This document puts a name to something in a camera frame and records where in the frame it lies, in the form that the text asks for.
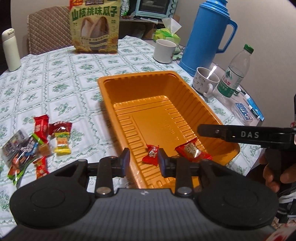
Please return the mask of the right hand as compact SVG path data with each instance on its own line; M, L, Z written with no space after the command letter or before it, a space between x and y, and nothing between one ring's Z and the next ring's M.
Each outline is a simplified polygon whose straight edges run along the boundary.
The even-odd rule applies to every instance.
M267 164L267 160L265 158L265 154L263 154L259 158L260 164L266 164L264 170L263 170L263 177L265 179L265 184L268 186L273 192L278 192L280 190L280 184L274 180L274 174L269 168ZM296 167L295 165L289 167L286 169L280 176L280 181L283 184L290 184L295 182L296 180Z

